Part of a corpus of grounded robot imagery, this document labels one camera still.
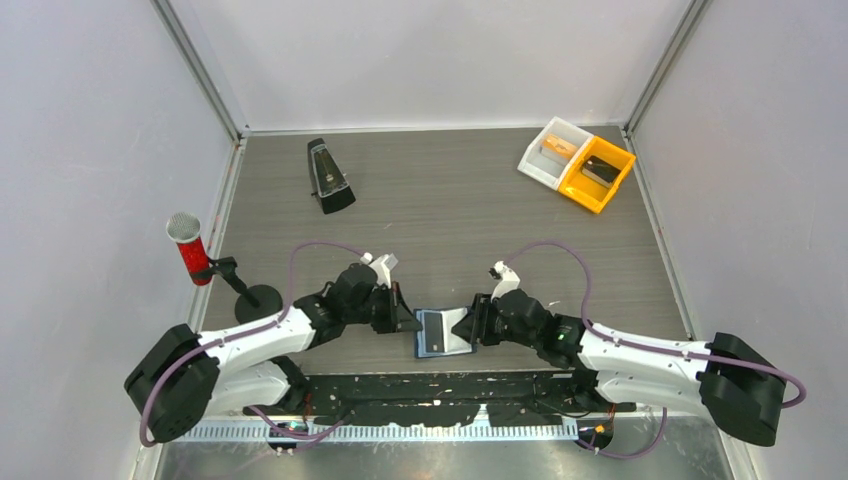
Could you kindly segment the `grey credit card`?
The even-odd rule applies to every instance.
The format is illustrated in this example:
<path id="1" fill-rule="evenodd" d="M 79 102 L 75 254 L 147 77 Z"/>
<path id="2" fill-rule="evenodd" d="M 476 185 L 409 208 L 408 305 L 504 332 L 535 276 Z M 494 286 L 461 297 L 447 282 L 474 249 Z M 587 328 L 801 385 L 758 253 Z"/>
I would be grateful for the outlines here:
<path id="1" fill-rule="evenodd" d="M 445 341 L 442 314 L 440 312 L 425 312 L 423 322 L 426 337 L 425 352 L 428 354 L 443 353 Z"/>

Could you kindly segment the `blue leather card holder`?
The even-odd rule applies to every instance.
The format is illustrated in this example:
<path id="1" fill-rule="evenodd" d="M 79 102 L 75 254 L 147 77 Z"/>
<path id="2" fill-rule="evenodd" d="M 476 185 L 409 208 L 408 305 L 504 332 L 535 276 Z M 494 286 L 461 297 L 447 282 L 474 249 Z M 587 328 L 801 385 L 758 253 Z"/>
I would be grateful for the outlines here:
<path id="1" fill-rule="evenodd" d="M 415 310 L 415 319 L 421 325 L 421 329 L 415 336 L 415 357 L 427 359 L 473 353 L 475 347 L 468 340 L 452 332 L 453 327 L 470 313 L 468 307 Z"/>

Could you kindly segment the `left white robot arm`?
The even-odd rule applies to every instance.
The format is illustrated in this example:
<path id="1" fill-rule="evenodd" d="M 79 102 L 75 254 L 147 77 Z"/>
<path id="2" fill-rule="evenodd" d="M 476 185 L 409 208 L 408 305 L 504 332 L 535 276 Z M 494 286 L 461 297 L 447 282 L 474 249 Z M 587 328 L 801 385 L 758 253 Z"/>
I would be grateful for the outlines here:
<path id="1" fill-rule="evenodd" d="M 143 445 L 175 440 L 202 418 L 248 406 L 298 412 L 307 398 L 285 357 L 341 336 L 349 325 L 378 334 L 420 330 L 391 273 L 392 254 L 351 264 L 323 291 L 264 318 L 223 330 L 168 329 L 124 382 L 141 415 Z"/>

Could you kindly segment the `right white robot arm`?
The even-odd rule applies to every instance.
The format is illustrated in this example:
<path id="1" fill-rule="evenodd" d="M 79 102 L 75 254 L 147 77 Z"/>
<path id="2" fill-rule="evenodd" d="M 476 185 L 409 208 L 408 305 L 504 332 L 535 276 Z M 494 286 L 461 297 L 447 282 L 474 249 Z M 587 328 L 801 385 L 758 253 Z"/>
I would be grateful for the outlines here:
<path id="1" fill-rule="evenodd" d="M 776 442 L 786 382 L 735 335 L 719 332 L 698 342 L 628 334 L 552 313 L 521 289 L 499 298 L 476 295 L 451 331 L 485 346 L 517 343 L 571 371 L 571 397 L 584 410 L 621 403 L 666 407 L 710 420 L 749 444 Z"/>

